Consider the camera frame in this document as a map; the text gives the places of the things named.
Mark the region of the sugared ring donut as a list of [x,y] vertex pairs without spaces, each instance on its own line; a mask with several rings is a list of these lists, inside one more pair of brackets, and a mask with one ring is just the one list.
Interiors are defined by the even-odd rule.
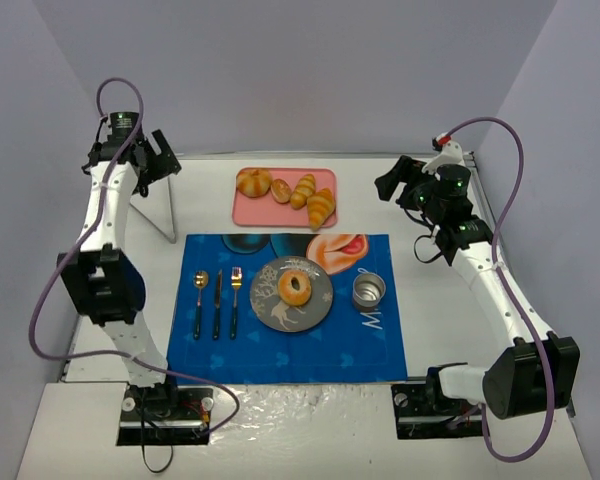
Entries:
[[307,273],[287,270],[278,281],[278,295],[287,305],[300,307],[311,298],[312,285]]

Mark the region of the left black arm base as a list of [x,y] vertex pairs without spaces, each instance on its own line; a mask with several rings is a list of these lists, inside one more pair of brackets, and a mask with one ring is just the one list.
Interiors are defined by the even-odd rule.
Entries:
[[121,404],[116,445],[207,445],[213,407],[211,388],[158,391],[129,386]]

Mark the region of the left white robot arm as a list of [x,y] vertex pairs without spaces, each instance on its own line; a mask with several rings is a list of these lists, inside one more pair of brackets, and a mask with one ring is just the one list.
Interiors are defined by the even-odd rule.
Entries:
[[110,132],[95,141],[83,170],[91,187],[81,245],[74,256],[59,255],[61,278],[77,312],[100,327],[114,344],[129,375],[137,403],[175,400],[168,362],[156,347],[144,319],[145,282],[124,251],[127,215],[135,195],[151,183],[176,174],[181,166],[161,131],[153,133],[156,152],[142,132],[136,112],[105,117]]

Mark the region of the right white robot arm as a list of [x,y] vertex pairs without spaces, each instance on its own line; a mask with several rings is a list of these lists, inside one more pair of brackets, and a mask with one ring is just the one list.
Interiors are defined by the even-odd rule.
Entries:
[[451,363],[428,369],[426,389],[434,405],[453,400],[483,403],[499,419],[566,407],[571,400],[580,350],[535,312],[505,264],[492,255],[493,232],[468,198],[471,173],[460,164],[434,172],[423,161],[401,156],[374,184],[382,201],[403,189],[397,205],[420,214],[440,257],[465,281],[496,337],[499,357],[489,367]]

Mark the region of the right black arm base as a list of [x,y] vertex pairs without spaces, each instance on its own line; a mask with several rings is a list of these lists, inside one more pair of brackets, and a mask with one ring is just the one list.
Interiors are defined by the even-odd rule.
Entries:
[[466,399],[447,398],[439,373],[452,363],[430,367],[425,376],[409,377],[391,385],[398,440],[464,439],[482,436],[479,406]]

